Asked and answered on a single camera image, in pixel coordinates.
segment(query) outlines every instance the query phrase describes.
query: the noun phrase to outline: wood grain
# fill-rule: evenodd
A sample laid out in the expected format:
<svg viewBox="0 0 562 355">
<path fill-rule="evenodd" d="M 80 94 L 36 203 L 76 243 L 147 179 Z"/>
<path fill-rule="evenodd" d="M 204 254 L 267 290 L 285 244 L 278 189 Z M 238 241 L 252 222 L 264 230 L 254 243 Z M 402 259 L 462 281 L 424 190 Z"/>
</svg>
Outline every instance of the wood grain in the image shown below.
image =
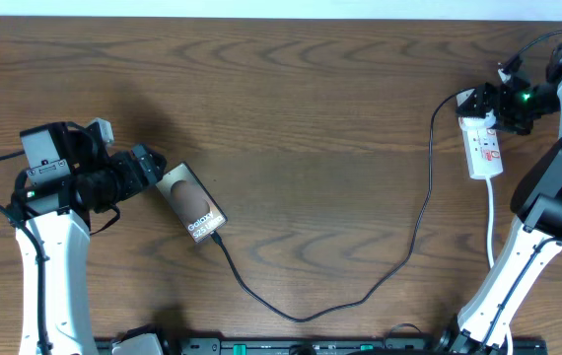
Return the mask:
<svg viewBox="0 0 562 355">
<path fill-rule="evenodd" d="M 299 317 L 360 299 L 406 253 L 426 193 L 430 114 L 450 93 L 496 82 L 496 63 L 562 24 L 417 21 L 0 18 L 0 155 L 22 129 L 111 121 L 116 150 L 145 142 L 187 160 L 229 216 L 225 244 L 261 296 Z M 536 46 L 539 81 L 562 38 Z M 449 104 L 435 130 L 435 190 L 408 266 L 366 305 L 305 324 L 246 295 L 221 251 L 194 246 L 160 194 L 120 203 L 93 238 L 96 336 L 157 320 L 179 334 L 382 336 L 439 331 L 487 273 L 486 191 L 470 180 Z M 496 248 L 509 201 L 556 140 L 558 116 L 501 136 Z M 24 159 L 0 163 L 9 200 Z M 109 216 L 96 215 L 99 225 Z M 15 353 L 22 265 L 0 217 L 0 354 Z M 562 354 L 562 254 L 513 321 Z"/>
</svg>

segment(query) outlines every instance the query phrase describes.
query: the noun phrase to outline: power strip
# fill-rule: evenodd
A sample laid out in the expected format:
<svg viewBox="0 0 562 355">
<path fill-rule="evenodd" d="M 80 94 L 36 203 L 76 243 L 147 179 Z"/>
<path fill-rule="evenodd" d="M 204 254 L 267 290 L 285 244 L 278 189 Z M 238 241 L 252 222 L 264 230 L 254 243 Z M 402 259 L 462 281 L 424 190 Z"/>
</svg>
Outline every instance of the power strip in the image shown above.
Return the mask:
<svg viewBox="0 0 562 355">
<path fill-rule="evenodd" d="M 473 90 L 459 94 L 457 104 L 462 104 L 472 93 Z M 496 117 L 493 112 L 488 113 L 485 118 L 458 118 L 465 144 L 465 156 L 467 157 L 470 178 L 491 178 L 503 171 L 498 136 L 495 129 L 489 128 L 495 123 Z"/>
</svg>

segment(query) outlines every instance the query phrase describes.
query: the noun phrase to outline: wooden tabletop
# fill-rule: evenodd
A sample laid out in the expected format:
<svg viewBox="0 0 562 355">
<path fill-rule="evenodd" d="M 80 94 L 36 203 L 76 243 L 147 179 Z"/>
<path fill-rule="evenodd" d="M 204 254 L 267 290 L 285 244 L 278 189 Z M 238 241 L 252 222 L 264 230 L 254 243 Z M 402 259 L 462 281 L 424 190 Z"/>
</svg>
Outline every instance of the wooden tabletop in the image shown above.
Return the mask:
<svg viewBox="0 0 562 355">
<path fill-rule="evenodd" d="M 229 217 L 224 242 L 246 283 L 305 317 L 364 297 L 404 257 L 427 188 L 430 115 L 449 94 L 498 83 L 497 63 L 555 23 L 0 18 L 0 155 L 53 121 L 112 123 L 115 150 L 144 142 L 186 160 Z M 562 37 L 527 54 L 533 82 Z M 435 126 L 434 193 L 414 254 L 363 306 L 283 320 L 238 286 L 220 249 L 195 246 L 160 193 L 119 203 L 90 245 L 95 336 L 150 321 L 228 337 L 384 336 L 442 330 L 485 275 L 487 196 L 471 180 L 449 103 Z M 500 135 L 496 251 L 522 176 L 559 116 Z M 24 157 L 0 163 L 9 201 Z M 99 226 L 110 216 L 94 215 Z M 0 354 L 22 326 L 22 264 L 0 216 Z M 562 253 L 512 322 L 562 354 Z"/>
</svg>

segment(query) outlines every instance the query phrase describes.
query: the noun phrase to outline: white wall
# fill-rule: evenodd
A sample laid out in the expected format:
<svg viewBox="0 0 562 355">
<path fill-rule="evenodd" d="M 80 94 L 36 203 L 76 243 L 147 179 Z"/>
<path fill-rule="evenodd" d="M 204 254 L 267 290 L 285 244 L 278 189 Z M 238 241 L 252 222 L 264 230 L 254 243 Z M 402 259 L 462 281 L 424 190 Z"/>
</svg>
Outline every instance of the white wall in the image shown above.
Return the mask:
<svg viewBox="0 0 562 355">
<path fill-rule="evenodd" d="M 562 21 L 562 0 L 0 0 L 0 15 Z"/>
</svg>

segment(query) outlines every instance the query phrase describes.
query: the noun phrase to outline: white power cord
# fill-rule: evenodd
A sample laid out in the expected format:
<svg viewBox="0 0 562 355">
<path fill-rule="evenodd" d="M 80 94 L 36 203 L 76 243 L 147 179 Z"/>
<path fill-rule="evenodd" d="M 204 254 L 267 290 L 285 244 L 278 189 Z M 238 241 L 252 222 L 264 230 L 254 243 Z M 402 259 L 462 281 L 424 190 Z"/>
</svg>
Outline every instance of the white power cord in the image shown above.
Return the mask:
<svg viewBox="0 0 562 355">
<path fill-rule="evenodd" d="M 489 196 L 489 219 L 487 221 L 487 261 L 489 262 L 489 268 L 494 267 L 494 247 L 493 247 L 493 235 L 494 235 L 494 190 L 491 186 L 491 177 L 485 177 L 485 182 L 487 182 L 487 195 Z M 514 338 L 511 336 L 511 330 L 507 326 L 507 355 L 514 354 Z"/>
</svg>

